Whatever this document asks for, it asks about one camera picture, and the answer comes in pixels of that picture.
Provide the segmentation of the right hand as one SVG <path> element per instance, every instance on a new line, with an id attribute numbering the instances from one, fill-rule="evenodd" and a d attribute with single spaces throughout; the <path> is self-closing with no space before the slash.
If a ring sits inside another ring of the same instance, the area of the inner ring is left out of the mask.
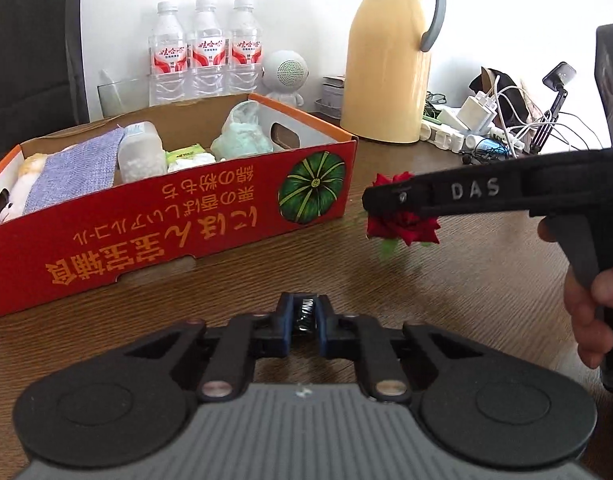
<path id="1" fill-rule="evenodd" d="M 598 274 L 587 289 L 579 284 L 570 266 L 563 282 L 563 304 L 571 318 L 579 358 L 595 370 L 613 348 L 612 328 L 596 318 L 599 307 L 613 309 L 613 268 Z"/>

